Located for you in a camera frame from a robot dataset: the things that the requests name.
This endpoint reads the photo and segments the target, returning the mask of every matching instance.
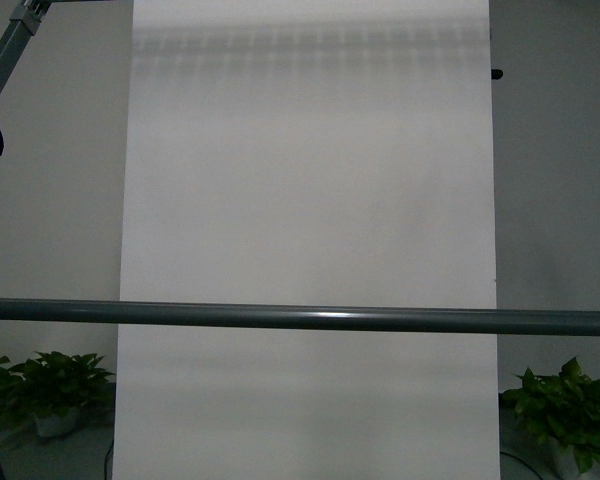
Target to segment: gray wall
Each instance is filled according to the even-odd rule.
[[[600,0],[492,0],[499,308],[600,310]],[[501,336],[500,388],[600,338]]]
[[[0,0],[0,36],[15,0]],[[117,300],[130,1],[57,4],[0,97],[0,297]],[[115,326],[0,323],[0,352],[97,351]]]

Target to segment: gray metal pole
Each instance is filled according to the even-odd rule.
[[[0,320],[199,327],[600,336],[600,312],[0,299]]]

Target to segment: black cable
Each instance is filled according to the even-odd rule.
[[[533,468],[527,462],[525,462],[524,460],[522,460],[520,457],[516,457],[515,455],[512,455],[512,454],[507,453],[507,452],[503,452],[502,450],[500,450],[500,455],[504,455],[505,457],[510,457],[510,458],[513,458],[514,460],[517,460],[518,462],[520,462],[521,464],[523,464],[525,467],[527,467],[529,470],[531,470],[535,474],[535,476],[538,477],[540,480],[544,480],[540,476],[540,474],[536,471],[535,468]]]
[[[107,467],[109,464],[109,460],[111,459],[111,455],[113,454],[113,442],[114,440],[111,440],[109,450],[107,450],[107,454],[104,456],[104,480],[107,480],[107,474],[109,473],[109,469]]]

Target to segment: metal stand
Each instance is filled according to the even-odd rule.
[[[0,39],[0,93],[51,4],[86,1],[109,0],[21,0],[9,17],[9,26]]]

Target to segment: white flower pot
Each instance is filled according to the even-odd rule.
[[[38,436],[50,438],[66,435],[76,428],[79,414],[80,410],[74,407],[64,417],[57,415],[51,415],[46,418],[35,417]]]
[[[578,473],[578,465],[573,458],[573,447],[569,446],[566,450],[560,444],[551,439],[549,442],[551,456],[556,474],[562,480],[600,480],[600,464],[593,462],[593,467],[583,474]]]

